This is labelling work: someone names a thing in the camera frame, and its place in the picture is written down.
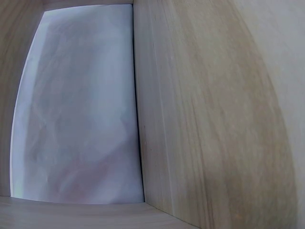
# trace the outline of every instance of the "wooden wall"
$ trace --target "wooden wall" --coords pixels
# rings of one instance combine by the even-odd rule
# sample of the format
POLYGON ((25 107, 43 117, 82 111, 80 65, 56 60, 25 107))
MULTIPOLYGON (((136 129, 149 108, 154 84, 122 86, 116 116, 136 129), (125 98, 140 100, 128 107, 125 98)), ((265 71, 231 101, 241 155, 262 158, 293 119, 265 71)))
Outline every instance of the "wooden wall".
POLYGON ((207 229, 304 228, 304 11, 134 1, 147 203, 207 229))
POLYGON ((132 4, 133 0, 42 0, 45 10, 55 10, 74 6, 132 4))
POLYGON ((43 14, 40 0, 0 2, 0 196, 10 196, 10 136, 19 82, 43 14))

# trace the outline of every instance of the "light wood grain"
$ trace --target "light wood grain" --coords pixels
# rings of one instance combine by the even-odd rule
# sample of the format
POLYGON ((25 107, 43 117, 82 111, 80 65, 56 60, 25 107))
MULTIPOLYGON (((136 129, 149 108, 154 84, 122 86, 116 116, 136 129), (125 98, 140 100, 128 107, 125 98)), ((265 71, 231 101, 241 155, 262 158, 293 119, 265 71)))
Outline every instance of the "light wood grain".
POLYGON ((15 101, 42 14, 40 0, 0 2, 0 196, 10 195, 10 136, 15 101))
POLYGON ((2 229, 192 229, 146 204, 73 205, 0 198, 2 229))
POLYGON ((207 229, 294 228, 282 111, 234 1, 135 0, 134 33, 146 202, 207 229))
POLYGON ((133 4, 133 0, 42 0, 45 10, 74 6, 133 4))
POLYGON ((273 82, 291 145, 298 228, 305 228, 305 1, 234 0, 273 82))

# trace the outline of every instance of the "pale wooden surface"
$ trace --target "pale wooden surface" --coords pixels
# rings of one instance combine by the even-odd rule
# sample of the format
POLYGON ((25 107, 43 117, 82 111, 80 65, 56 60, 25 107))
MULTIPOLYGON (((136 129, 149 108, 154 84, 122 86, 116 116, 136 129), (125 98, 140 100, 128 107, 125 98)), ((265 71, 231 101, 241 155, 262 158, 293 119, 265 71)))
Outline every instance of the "pale wooden surface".
POLYGON ((0 2, 0 196, 10 195, 10 136, 15 101, 42 14, 40 0, 0 2))
POLYGON ((260 50, 293 153, 298 228, 305 228, 305 1, 234 0, 260 50))
POLYGON ((88 5, 133 4, 133 0, 42 0, 45 10, 88 5))
POLYGON ((195 228, 146 204, 51 204, 0 197, 2 229, 192 229, 195 228))

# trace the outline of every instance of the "white paper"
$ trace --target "white paper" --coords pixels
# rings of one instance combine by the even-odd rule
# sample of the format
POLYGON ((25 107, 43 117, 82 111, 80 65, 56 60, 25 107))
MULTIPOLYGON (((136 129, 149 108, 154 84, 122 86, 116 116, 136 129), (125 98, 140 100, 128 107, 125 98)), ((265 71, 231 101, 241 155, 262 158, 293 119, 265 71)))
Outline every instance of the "white paper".
POLYGON ((11 146, 13 197, 143 202, 132 5, 43 15, 20 83, 11 146))

